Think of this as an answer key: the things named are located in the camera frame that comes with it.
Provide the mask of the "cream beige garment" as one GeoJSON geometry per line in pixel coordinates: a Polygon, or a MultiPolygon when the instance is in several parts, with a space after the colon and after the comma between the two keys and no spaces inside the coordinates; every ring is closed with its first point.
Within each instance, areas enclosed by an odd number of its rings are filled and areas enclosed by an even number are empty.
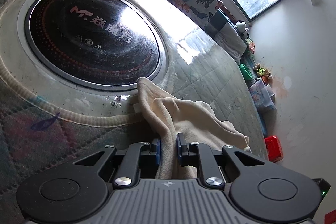
{"type": "Polygon", "coordinates": [[[175,98],[144,77],[137,80],[137,90],[143,117],[161,137],[162,160],[156,178],[168,180],[197,176],[196,168],[178,165],[178,133],[183,133],[189,143],[205,143],[215,150],[228,144],[251,151],[249,138],[238,132],[231,122],[220,121],[206,102],[175,98]]]}

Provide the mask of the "red plastic stool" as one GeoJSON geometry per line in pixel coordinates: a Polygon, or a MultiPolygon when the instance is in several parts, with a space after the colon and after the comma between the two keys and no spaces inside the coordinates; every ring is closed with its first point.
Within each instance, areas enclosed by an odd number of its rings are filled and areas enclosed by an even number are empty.
{"type": "Polygon", "coordinates": [[[271,162],[278,162],[284,158],[280,140],[276,136],[268,136],[264,139],[268,159],[271,162]]]}

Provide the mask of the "clear plastic storage box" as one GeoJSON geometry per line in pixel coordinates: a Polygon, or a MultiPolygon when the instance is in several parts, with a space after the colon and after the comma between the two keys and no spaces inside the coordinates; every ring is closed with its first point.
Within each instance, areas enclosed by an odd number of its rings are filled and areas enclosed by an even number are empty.
{"type": "Polygon", "coordinates": [[[258,112],[265,113],[276,108],[273,102],[275,94],[269,84],[265,85],[262,80],[258,80],[249,87],[249,92],[258,112]]]}

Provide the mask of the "green plastic bowl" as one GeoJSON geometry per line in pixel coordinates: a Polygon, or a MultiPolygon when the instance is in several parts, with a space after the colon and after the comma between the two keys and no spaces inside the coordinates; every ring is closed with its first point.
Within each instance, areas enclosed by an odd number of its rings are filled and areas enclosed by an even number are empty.
{"type": "Polygon", "coordinates": [[[240,64],[239,68],[240,68],[240,72],[243,75],[243,78],[246,81],[252,81],[255,78],[254,75],[250,72],[250,70],[244,64],[240,64]]]}

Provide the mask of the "colourful plush toys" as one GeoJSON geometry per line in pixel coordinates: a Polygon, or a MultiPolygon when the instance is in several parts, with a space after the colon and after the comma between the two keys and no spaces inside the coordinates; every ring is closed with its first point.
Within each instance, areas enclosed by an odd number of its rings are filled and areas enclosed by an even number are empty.
{"type": "Polygon", "coordinates": [[[261,78],[261,80],[267,84],[269,80],[273,78],[272,74],[268,69],[263,68],[260,64],[256,64],[253,68],[253,71],[256,73],[258,78],[261,78]]]}

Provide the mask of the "round black induction cooktop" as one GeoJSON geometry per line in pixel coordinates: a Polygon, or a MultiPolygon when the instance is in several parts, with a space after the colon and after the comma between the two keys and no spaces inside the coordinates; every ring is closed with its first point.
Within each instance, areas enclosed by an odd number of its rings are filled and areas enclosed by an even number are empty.
{"type": "Polygon", "coordinates": [[[161,69],[157,32],[123,0],[36,0],[25,36],[45,67],[90,89],[130,90],[161,69]]]}

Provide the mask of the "grey plain cushion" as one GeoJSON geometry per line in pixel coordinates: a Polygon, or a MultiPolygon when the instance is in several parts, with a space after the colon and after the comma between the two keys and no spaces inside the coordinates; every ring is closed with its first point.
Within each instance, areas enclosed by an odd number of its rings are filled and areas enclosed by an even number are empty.
{"type": "Polygon", "coordinates": [[[237,65],[240,64],[247,45],[230,22],[223,26],[215,35],[214,40],[233,58],[237,65]]]}

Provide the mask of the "panda plush toy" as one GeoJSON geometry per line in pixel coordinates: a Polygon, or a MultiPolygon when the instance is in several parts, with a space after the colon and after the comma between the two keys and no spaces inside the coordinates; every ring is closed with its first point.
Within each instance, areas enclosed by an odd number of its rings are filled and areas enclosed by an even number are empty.
{"type": "Polygon", "coordinates": [[[243,21],[237,21],[235,24],[235,28],[237,29],[238,33],[244,38],[249,38],[249,29],[247,28],[247,25],[243,21]]]}

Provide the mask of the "right butterfly print pillow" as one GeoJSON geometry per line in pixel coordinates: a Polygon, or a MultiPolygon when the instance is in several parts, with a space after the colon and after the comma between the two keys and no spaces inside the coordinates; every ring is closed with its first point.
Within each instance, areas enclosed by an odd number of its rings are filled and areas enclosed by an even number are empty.
{"type": "Polygon", "coordinates": [[[172,0],[172,4],[201,28],[209,24],[222,6],[220,0],[172,0]]]}

